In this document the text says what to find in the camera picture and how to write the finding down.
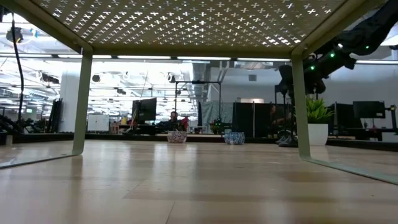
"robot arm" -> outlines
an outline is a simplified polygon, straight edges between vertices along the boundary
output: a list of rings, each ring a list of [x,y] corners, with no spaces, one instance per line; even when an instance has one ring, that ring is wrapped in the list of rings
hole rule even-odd
[[[326,90],[323,78],[341,67],[354,69],[356,60],[349,55],[369,55],[387,37],[398,22],[398,1],[389,0],[373,16],[360,22],[351,30],[345,30],[314,52],[313,58],[303,61],[305,88],[308,94],[323,93]],[[281,85],[293,85],[290,65],[279,68]]]

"tripod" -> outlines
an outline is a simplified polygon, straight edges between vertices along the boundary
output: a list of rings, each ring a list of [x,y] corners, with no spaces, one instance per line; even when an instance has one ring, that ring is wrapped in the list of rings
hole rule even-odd
[[[289,96],[292,99],[292,115],[290,119],[290,135],[285,139],[285,141],[279,143],[279,147],[299,147],[299,143],[294,136],[294,95],[290,94],[292,91],[289,90]]]
[[[281,91],[281,93],[284,97],[284,135],[278,141],[275,142],[276,144],[286,141],[286,139],[289,137],[289,135],[287,135],[287,133],[286,133],[286,129],[287,129],[287,127],[286,127],[286,125],[287,125],[287,123],[286,123],[286,93],[287,92]]]

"black panel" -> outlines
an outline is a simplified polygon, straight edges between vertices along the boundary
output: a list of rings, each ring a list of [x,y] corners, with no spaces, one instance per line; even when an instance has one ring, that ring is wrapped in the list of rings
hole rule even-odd
[[[270,103],[256,103],[254,107],[256,138],[267,137],[271,126],[271,111],[272,105]]]
[[[234,103],[232,125],[233,131],[244,132],[247,138],[253,137],[252,103]]]
[[[347,128],[362,128],[361,119],[355,118],[354,106],[348,104],[336,104],[337,126],[339,131]]]

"cable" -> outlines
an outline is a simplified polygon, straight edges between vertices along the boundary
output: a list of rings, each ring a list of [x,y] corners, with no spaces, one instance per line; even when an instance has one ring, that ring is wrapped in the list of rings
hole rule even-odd
[[[147,83],[148,73],[149,73],[149,70],[147,70],[147,75],[145,76],[144,86],[142,87],[141,96],[139,97],[140,100],[141,100],[142,94],[144,93],[144,90],[145,90],[145,84]]]
[[[17,59],[19,76],[21,77],[21,95],[19,96],[19,109],[18,109],[18,125],[22,127],[22,104],[24,102],[24,74],[22,72],[21,61],[19,60],[19,53],[18,53],[18,46],[17,46],[17,39],[15,35],[15,20],[14,20],[14,13],[12,15],[12,41],[14,44],[14,51],[15,57]]]
[[[8,58],[6,58],[3,62],[2,62],[2,64],[0,65],[0,69],[3,67],[3,65],[7,62],[7,60],[8,60]]]

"ceiling light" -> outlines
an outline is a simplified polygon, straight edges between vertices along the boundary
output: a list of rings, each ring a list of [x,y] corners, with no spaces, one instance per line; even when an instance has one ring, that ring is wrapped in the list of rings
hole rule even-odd
[[[290,59],[283,58],[238,58],[237,60],[245,62],[290,62]]]
[[[19,109],[19,106],[3,106],[7,109]]]
[[[395,60],[357,60],[357,64],[362,65],[398,65]]]
[[[231,60],[230,57],[177,57],[179,60]]]
[[[60,58],[81,58],[81,55],[58,55]]]
[[[93,55],[93,58],[95,59],[109,59],[112,58],[110,55]]]
[[[91,80],[93,82],[100,82],[101,81],[101,77],[99,75],[93,75],[93,77],[91,78]]]
[[[168,60],[171,59],[170,56],[127,56],[127,55],[121,55],[118,56],[120,59],[154,59],[154,60]]]
[[[14,53],[2,53],[0,57],[16,57]],[[50,54],[19,54],[20,58],[51,58]]]

